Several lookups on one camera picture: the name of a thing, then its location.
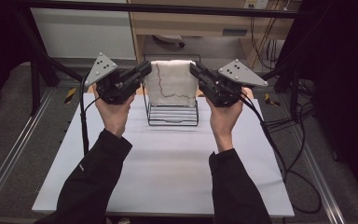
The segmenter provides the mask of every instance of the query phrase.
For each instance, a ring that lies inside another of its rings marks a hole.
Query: wire rack
[[[190,60],[200,62],[198,54],[146,54],[148,61]],[[199,107],[185,105],[152,105],[146,99],[143,85],[147,122],[150,126],[197,126],[199,124]]]

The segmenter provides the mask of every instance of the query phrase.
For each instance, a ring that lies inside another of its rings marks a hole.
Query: human hand
[[[99,97],[96,84],[92,85],[95,99]],[[99,99],[95,105],[103,119],[104,128],[116,137],[120,138],[125,131],[127,118],[130,111],[130,104],[135,98],[135,94],[130,96],[122,105],[109,105],[104,100]]]
[[[243,94],[247,94],[246,89],[242,89]],[[219,152],[234,148],[232,144],[232,129],[242,112],[243,102],[238,101],[231,107],[216,107],[206,98],[206,102],[211,108],[211,128]]]

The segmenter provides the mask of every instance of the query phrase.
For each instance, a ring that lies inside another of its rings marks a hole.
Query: towel
[[[192,61],[152,62],[152,72],[145,78],[151,105],[196,105],[198,80],[190,73]]]

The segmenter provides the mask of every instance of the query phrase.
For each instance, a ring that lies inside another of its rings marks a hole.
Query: black jacket
[[[57,210],[36,224],[103,223],[106,206],[120,178],[132,145],[103,130],[91,149],[66,179]],[[209,158],[213,178],[215,223],[271,223],[260,193],[235,149]]]

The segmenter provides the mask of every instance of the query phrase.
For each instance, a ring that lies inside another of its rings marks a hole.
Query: gray carpet
[[[151,36],[146,39],[145,53],[147,54],[199,54],[201,61],[208,67],[217,69],[234,59],[246,63],[241,46],[236,38],[206,38],[185,37],[186,46],[180,49],[174,44],[163,43]],[[15,69],[3,89],[0,101],[0,164],[14,144],[31,111],[29,70],[19,67]],[[0,217],[39,218],[43,215],[31,211],[36,190],[43,184],[52,164],[60,141],[64,138],[64,130],[69,126],[77,104],[78,90],[71,104],[63,103],[69,88],[59,87],[52,96],[48,108],[36,126],[34,133],[23,150],[20,159],[14,167],[6,184],[0,193]],[[265,92],[271,99],[279,98],[271,89],[257,89],[255,98],[259,99],[265,120],[286,118],[281,106],[264,104]],[[358,223],[358,184],[345,163],[332,159],[332,152],[328,141],[324,137],[317,117],[310,117],[305,121],[307,142],[314,157],[323,170],[337,204],[349,223]],[[283,154],[286,163],[295,157],[298,144],[291,129],[284,129],[272,135],[276,145]],[[307,167],[302,159],[298,161],[294,170],[310,179]],[[292,202],[303,209],[313,209],[317,205],[317,198],[310,187],[302,180],[289,175],[287,188]],[[289,223],[329,223],[324,209],[317,214],[307,215],[296,212],[296,217],[287,218]]]

